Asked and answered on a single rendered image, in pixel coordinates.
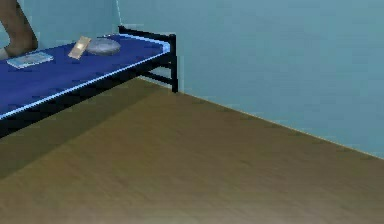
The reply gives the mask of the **brown bust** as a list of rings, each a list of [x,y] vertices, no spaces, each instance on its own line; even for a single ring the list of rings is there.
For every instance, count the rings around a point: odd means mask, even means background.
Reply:
[[[9,44],[0,48],[0,60],[38,48],[37,37],[17,0],[0,0],[0,23],[9,36]]]

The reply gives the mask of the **tan flat rectangular object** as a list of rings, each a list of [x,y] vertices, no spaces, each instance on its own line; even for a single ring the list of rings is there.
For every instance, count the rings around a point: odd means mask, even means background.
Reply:
[[[90,42],[91,39],[89,37],[81,36],[69,52],[68,56],[79,60]]]

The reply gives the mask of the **blue bed with black frame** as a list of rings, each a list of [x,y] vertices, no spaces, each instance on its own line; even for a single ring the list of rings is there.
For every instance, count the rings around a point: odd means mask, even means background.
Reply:
[[[178,90],[174,34],[121,26],[107,38],[121,45],[119,52],[76,60],[68,56],[73,45],[66,44],[45,51],[51,61],[22,69],[0,60],[0,139],[137,76]]]

